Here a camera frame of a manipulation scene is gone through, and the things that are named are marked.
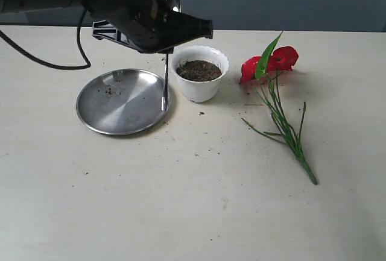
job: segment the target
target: soil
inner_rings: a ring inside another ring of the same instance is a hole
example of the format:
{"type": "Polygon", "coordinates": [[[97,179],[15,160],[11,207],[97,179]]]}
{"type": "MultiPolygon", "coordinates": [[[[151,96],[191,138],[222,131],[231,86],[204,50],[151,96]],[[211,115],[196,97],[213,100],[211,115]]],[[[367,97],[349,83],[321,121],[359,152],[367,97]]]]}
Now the soil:
{"type": "Polygon", "coordinates": [[[214,64],[204,60],[188,61],[177,68],[177,74],[184,79],[204,82],[221,76],[221,70],[214,64]]]}

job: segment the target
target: metal plate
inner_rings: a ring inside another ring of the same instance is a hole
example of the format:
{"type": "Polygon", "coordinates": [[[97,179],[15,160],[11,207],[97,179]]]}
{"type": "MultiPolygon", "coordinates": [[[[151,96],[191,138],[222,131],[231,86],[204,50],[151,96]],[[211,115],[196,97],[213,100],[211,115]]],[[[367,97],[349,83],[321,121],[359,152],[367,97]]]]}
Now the metal plate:
{"type": "Polygon", "coordinates": [[[108,135],[133,134],[158,123],[163,79],[139,69],[121,69],[88,83],[77,99],[80,120],[90,129],[108,135]]]}

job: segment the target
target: white ceramic cup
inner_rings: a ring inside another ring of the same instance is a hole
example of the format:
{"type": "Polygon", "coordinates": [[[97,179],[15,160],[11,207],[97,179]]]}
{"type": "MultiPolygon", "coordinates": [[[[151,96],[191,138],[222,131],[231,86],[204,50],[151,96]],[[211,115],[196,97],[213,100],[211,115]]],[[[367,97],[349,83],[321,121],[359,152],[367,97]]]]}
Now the white ceramic cup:
{"type": "Polygon", "coordinates": [[[181,93],[193,102],[205,102],[213,98],[220,89],[220,82],[229,70],[228,58],[216,50],[207,46],[190,46],[175,49],[171,57],[171,70],[176,76],[177,85],[181,93]],[[177,74],[177,68],[187,61],[204,60],[213,63],[221,70],[221,76],[211,81],[196,82],[182,78],[177,74]]]}

